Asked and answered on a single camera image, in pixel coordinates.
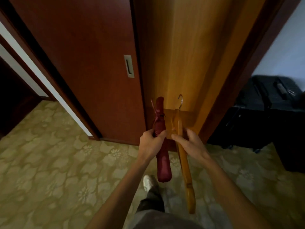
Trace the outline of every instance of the leg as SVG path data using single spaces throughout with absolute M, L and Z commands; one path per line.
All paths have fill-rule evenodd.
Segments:
M 164 202 L 158 184 L 154 184 L 152 178 L 148 175 L 144 176 L 143 183 L 144 188 L 148 190 L 148 193 L 147 197 L 141 200 L 137 212 L 150 209 L 165 212 Z

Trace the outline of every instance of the metal handle plate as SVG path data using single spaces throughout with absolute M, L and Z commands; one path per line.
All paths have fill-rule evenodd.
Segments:
M 135 74 L 133 72 L 132 56 L 124 55 L 124 60 L 125 60 L 125 65 L 126 65 L 127 76 L 129 78 L 134 78 Z

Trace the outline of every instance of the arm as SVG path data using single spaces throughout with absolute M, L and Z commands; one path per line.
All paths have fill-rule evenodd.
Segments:
M 140 138 L 139 153 L 136 162 L 128 170 L 99 211 L 94 215 L 86 229 L 122 228 L 135 192 L 149 162 L 159 152 L 166 131 L 153 138 L 153 130 L 143 133 Z
M 193 131 L 187 129 L 189 141 L 173 134 L 185 151 L 198 160 L 207 170 L 217 194 L 217 200 L 227 213 L 235 229 L 270 229 L 268 221 L 228 177 L 224 170 L 210 157 L 204 144 Z

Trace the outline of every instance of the metal hanger hook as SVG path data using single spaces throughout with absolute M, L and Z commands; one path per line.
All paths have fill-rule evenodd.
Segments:
M 181 96 L 181 104 L 180 104 L 179 110 L 180 110 L 180 108 L 182 107 L 182 104 L 183 104 L 183 96 L 181 94 L 179 95 L 178 99 L 180 99 L 180 96 Z

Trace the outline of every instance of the white wall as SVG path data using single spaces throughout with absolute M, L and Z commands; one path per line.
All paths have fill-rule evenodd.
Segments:
M 305 91 L 305 0 L 284 25 L 253 75 L 291 77 Z
M 0 57 L 6 61 L 6 63 L 37 93 L 37 95 L 48 96 L 1 44 Z
M 13 36 L 8 32 L 5 26 L 0 22 L 0 34 L 2 37 L 8 42 L 8 44 L 16 51 L 16 53 L 20 56 L 20 58 L 26 63 L 26 65 L 33 71 L 33 73 L 41 80 L 41 82 L 48 88 L 48 90 L 52 93 L 52 95 L 58 100 L 58 102 L 65 108 L 65 110 L 72 116 L 72 118 L 79 124 L 79 126 L 84 130 L 84 132 L 88 136 L 92 136 L 89 130 L 85 127 L 85 125 L 80 121 L 80 119 L 75 115 L 72 109 L 68 106 L 68 104 L 64 101 L 64 99 L 59 95 L 59 93 L 55 90 L 55 88 L 51 85 L 51 83 L 47 80 L 47 78 L 42 74 L 42 72 L 38 69 L 35 63 L 30 59 L 30 57 L 25 53 L 25 51 L 21 48 L 18 42 L 13 38 Z

